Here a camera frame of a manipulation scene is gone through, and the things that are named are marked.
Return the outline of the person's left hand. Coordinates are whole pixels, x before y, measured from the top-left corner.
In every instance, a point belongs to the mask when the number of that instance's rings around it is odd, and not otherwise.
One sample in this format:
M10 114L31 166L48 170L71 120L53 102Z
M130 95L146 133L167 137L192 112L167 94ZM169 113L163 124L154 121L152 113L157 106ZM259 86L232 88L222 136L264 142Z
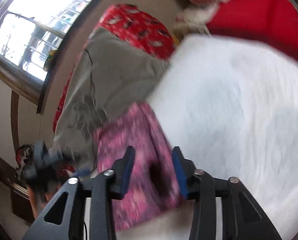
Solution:
M45 201L42 201L41 197L38 194L36 194L31 187L27 186L27 191L29 195L29 201L31 204L33 216L34 216L34 219L36 219L41 213L41 211L48 204L48 202L52 199L52 197L54 196L54 193L52 192L45 193Z

